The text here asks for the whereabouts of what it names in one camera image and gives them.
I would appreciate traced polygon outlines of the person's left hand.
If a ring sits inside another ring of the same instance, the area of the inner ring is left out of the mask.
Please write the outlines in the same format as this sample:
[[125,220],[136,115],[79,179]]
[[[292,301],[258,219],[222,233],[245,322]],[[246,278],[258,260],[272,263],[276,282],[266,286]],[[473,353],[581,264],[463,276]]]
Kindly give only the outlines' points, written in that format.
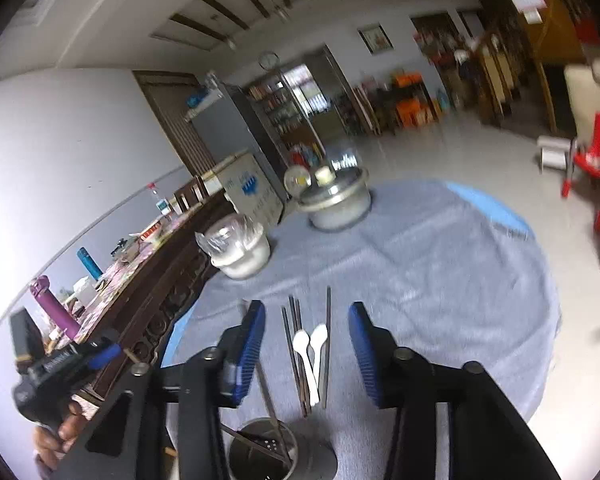
[[33,430],[34,463],[42,479],[50,478],[87,423],[82,406],[71,401],[68,415],[56,431],[42,426]]

